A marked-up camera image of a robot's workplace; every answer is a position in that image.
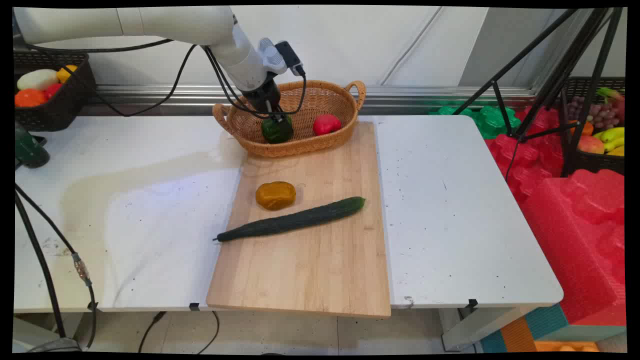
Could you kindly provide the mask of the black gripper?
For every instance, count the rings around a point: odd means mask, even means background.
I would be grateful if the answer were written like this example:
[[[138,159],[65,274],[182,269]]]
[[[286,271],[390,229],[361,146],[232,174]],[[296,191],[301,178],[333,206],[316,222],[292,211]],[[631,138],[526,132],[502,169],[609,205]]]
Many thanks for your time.
[[[291,125],[291,116],[280,106],[281,92],[274,78],[276,75],[267,75],[265,82],[252,91],[243,91],[243,97],[247,100],[245,112],[259,119],[269,119],[278,124]]]

